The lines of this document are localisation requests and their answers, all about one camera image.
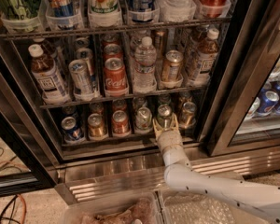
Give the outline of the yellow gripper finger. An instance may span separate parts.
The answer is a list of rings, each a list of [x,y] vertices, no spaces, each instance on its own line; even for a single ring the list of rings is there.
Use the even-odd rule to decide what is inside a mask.
[[[174,131],[179,132],[178,119],[177,119],[177,116],[176,116],[175,113],[173,114],[173,128],[172,128],[172,129],[173,129]]]
[[[153,124],[153,130],[154,130],[154,134],[156,139],[159,139],[161,133],[162,133],[162,127],[160,126],[160,124],[157,122],[156,119],[152,120],[152,124]]]

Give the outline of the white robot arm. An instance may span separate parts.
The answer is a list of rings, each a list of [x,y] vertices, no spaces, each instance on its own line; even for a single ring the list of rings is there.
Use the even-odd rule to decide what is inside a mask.
[[[186,155],[176,115],[168,128],[156,118],[153,129],[164,164],[164,181],[176,191],[209,196],[251,215],[280,224],[280,187],[196,172]]]

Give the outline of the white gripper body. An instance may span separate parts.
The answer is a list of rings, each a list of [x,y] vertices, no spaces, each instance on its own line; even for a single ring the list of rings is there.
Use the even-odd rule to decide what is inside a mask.
[[[162,132],[157,139],[157,145],[161,153],[176,147],[182,147],[182,136],[178,131],[169,130]]]

